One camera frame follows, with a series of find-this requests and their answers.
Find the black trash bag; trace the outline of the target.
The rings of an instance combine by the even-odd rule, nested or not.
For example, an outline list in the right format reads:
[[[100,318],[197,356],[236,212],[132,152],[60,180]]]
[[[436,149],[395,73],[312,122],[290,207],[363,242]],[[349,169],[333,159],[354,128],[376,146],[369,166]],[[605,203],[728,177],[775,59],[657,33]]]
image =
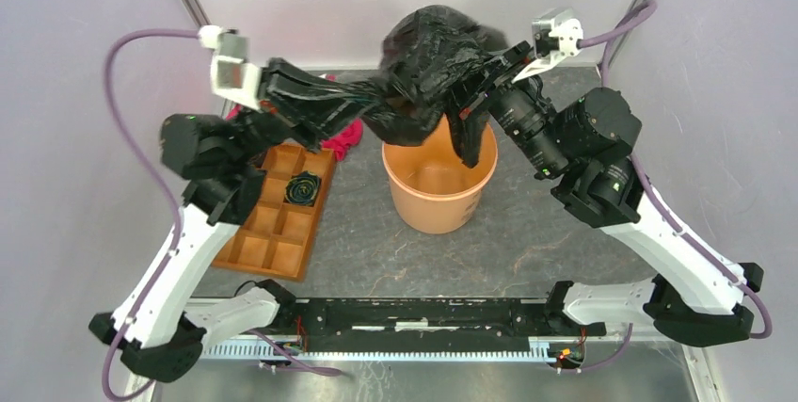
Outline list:
[[[378,71],[365,81],[376,99],[363,122],[386,144],[418,147],[446,120],[455,155],[475,167],[487,116],[460,118],[475,92],[466,82],[507,46],[502,31],[455,8],[415,10],[382,41]]]

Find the orange trash bin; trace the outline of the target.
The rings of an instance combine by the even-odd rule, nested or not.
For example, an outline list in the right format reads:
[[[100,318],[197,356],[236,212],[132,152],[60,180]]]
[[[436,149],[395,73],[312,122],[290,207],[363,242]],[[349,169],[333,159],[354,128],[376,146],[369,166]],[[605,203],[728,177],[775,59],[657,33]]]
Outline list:
[[[400,218],[422,233],[451,233],[472,217],[498,163],[498,145],[488,125],[481,135],[478,163],[466,167],[455,154],[448,121],[422,145],[384,143],[382,161],[393,205]]]

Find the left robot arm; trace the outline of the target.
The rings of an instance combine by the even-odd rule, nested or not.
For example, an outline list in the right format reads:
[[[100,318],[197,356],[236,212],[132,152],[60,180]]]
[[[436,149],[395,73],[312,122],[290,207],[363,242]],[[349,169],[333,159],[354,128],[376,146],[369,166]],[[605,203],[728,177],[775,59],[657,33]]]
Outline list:
[[[364,89],[275,59],[246,65],[242,85],[223,95],[241,105],[233,118],[177,113],[160,130],[162,164],[186,181],[171,199],[174,224],[131,295],[95,314],[90,332],[133,374],[168,383],[201,354],[242,333],[286,334],[304,344],[295,297],[275,281],[205,308],[187,307],[217,254],[258,205],[267,173],[254,158],[285,141],[318,151],[364,111]]]

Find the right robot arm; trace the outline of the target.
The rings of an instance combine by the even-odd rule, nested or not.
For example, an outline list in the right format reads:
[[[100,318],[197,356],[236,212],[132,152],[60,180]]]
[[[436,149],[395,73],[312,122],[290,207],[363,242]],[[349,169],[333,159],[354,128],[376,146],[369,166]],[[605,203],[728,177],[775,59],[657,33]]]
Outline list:
[[[586,285],[557,282],[543,310],[546,327],[622,323],[650,326],[687,346],[752,339],[754,299],[764,272],[713,250],[662,200],[632,153],[642,128],[617,90],[592,88],[564,109],[523,77],[530,46],[521,43],[458,78],[449,93],[455,150],[472,163],[478,121],[493,119],[535,169],[552,196],[580,222],[632,249],[656,272],[648,280]]]

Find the red cloth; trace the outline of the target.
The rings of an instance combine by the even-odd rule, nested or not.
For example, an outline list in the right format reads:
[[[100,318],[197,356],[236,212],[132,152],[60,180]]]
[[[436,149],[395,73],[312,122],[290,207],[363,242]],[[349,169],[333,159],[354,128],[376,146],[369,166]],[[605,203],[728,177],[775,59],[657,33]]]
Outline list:
[[[336,80],[336,75],[330,73],[322,73],[318,77],[330,81]],[[242,109],[243,107],[241,105],[234,106],[225,116],[225,120],[234,119]],[[340,162],[345,158],[347,152],[352,147],[357,146],[360,143],[363,136],[363,129],[364,128],[361,119],[356,119],[333,138],[323,140],[321,142],[321,148],[332,150],[336,161]]]

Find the black bag roll right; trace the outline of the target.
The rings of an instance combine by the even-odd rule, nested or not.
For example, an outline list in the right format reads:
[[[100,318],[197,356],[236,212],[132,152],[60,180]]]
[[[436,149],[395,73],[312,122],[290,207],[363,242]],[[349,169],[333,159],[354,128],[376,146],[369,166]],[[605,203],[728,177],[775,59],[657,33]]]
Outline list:
[[[322,179],[310,171],[302,171],[292,177],[284,192],[284,201],[297,206],[312,207],[315,205]]]

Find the orange compartment tray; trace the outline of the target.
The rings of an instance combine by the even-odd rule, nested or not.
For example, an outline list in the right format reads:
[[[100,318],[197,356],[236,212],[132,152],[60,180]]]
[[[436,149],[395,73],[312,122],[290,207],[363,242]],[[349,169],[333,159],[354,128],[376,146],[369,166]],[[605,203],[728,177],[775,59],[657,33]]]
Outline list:
[[[279,145],[259,166],[265,171],[260,198],[244,226],[222,248],[212,266],[288,281],[302,281],[336,166],[330,149],[312,153],[296,144]],[[284,201],[288,181],[302,171],[321,177],[312,207]]]

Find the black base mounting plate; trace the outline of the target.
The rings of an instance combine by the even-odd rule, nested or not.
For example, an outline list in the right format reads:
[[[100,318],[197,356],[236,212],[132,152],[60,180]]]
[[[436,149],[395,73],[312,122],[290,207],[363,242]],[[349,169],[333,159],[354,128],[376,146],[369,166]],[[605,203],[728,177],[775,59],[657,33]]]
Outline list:
[[[510,352],[531,338],[599,337],[542,298],[322,298],[279,308],[271,335],[299,336],[309,352]]]

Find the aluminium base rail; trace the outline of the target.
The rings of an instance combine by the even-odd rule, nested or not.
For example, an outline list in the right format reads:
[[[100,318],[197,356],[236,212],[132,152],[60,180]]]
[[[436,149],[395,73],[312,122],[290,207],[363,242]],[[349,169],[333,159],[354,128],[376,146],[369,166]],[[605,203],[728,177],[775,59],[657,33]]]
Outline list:
[[[575,345],[621,341],[619,322],[570,325],[539,298],[298,298],[260,329],[202,353],[204,359],[280,362],[270,343],[301,361],[544,362]]]

